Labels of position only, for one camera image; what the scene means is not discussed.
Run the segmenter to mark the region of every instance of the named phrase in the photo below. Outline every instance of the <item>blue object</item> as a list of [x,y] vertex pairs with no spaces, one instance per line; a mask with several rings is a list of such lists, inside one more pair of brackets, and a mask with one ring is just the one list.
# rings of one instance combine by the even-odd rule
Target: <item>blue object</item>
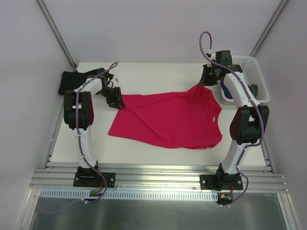
[[228,99],[233,99],[231,94],[230,94],[230,91],[228,90],[228,88],[225,86],[224,82],[220,81],[220,84],[221,84],[221,87],[224,91],[224,94],[225,94],[225,97],[228,98]]

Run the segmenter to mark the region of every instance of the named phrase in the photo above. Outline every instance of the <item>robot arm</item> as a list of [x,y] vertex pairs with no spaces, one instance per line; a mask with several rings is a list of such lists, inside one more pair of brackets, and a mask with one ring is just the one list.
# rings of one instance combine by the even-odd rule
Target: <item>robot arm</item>
[[[94,122],[92,96],[99,93],[106,97],[106,102],[110,107],[116,109],[125,107],[120,88],[114,87],[116,83],[112,80],[113,75],[108,73],[109,70],[101,73],[102,77],[89,76],[81,87],[64,93],[64,121],[75,136],[79,152],[79,167],[73,183],[76,187],[96,187],[101,184],[98,161],[92,151],[91,127]],[[114,183],[108,184],[108,187],[110,186],[114,187]]]
[[[201,175],[201,188],[217,191],[231,190],[231,188],[243,190],[238,169],[250,146],[261,138],[260,116],[265,129],[269,109],[265,105],[260,105],[252,95],[244,80],[241,67],[232,64],[230,51],[216,52],[215,57],[215,62],[203,66],[204,70],[199,85],[212,86],[217,84],[217,81],[223,81],[234,99],[237,112],[230,125],[232,142],[227,156],[220,163],[215,175]],[[235,72],[236,76],[223,66]]]

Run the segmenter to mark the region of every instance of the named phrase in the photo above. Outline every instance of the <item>white wall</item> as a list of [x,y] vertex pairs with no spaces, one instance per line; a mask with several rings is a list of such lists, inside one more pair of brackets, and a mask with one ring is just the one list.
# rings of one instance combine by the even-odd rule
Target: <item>white wall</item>
[[175,63],[203,62],[204,30],[215,50],[249,55],[279,1],[45,0],[77,62]]
[[14,229],[41,166],[70,70],[34,0],[0,3],[0,229]]
[[307,229],[307,1],[292,0],[256,58],[271,100],[266,137]]

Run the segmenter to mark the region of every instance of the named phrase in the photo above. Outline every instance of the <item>white table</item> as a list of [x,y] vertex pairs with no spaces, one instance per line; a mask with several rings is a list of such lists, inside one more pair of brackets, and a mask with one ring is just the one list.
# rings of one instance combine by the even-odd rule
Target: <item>white table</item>
[[[111,63],[79,63],[78,71],[87,72]],[[186,91],[199,82],[202,64],[180,63],[119,63],[111,70],[119,80],[122,94],[153,94]],[[221,105],[218,123],[222,141],[211,149],[165,149],[135,140],[108,136],[117,110],[109,108],[101,95],[93,98],[94,124],[92,126],[93,151],[99,163],[161,164],[161,165],[218,165],[225,158],[231,138],[230,123],[236,113],[235,106],[223,106],[218,86],[212,89]],[[79,162],[77,146],[68,125],[62,121],[52,162]],[[265,166],[261,147],[252,148],[243,165]]]

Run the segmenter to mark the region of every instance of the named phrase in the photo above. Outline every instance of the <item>white basket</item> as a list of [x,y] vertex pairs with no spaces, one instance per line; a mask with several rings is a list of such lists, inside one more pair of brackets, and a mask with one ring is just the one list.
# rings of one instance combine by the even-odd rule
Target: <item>white basket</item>
[[[269,92],[263,75],[260,70],[258,61],[254,57],[248,56],[232,56],[232,63],[234,65],[240,65],[243,70],[244,79],[247,85],[256,84],[258,86],[257,101],[260,103],[266,103],[270,100]],[[234,100],[225,97],[224,90],[220,86],[222,93],[223,104],[234,104]]]

